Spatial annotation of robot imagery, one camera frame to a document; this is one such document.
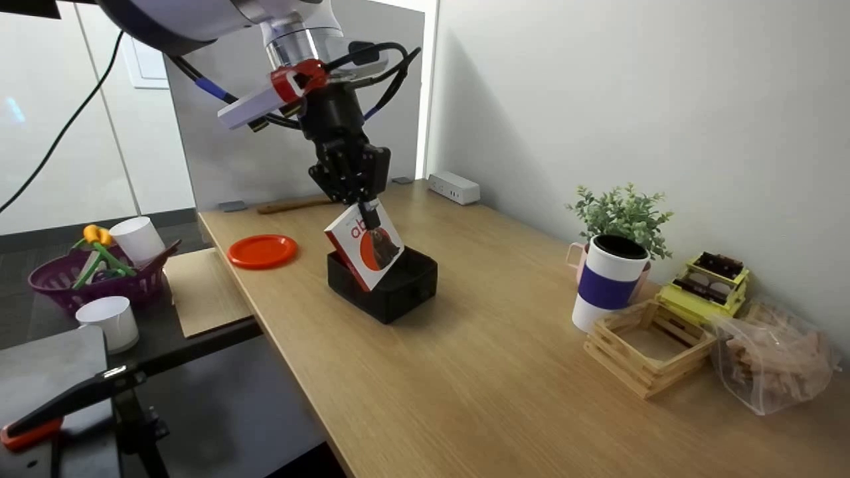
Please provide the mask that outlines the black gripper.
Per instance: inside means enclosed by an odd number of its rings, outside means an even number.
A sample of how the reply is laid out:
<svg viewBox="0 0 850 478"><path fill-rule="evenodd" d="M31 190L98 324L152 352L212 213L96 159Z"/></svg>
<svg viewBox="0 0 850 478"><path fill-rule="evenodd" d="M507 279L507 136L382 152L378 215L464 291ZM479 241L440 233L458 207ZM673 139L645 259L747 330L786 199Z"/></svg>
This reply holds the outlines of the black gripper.
<svg viewBox="0 0 850 478"><path fill-rule="evenodd" d="M361 126L357 90L342 82L310 93L299 114L302 136L315 148L309 175L331 202L357 202L366 231L378 231L374 198L384 191L391 152L374 146Z"/></svg>

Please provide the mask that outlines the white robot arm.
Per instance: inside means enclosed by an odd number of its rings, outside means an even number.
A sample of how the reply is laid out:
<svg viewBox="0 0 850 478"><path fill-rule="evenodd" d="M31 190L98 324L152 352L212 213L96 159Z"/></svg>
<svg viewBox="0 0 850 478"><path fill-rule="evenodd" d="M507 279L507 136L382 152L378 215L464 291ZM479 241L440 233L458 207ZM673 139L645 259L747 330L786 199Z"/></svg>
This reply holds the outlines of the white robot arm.
<svg viewBox="0 0 850 478"><path fill-rule="evenodd" d="M351 204L370 231L382 225L378 198L387 183L391 152L373 146L357 90L370 82L387 44L347 44L331 0L96 0L129 38L165 54L201 90L222 102L226 129L276 122L315 146L309 175L331 199ZM240 33L260 30L272 74L258 93L229 97L199 74L185 54Z"/></svg>

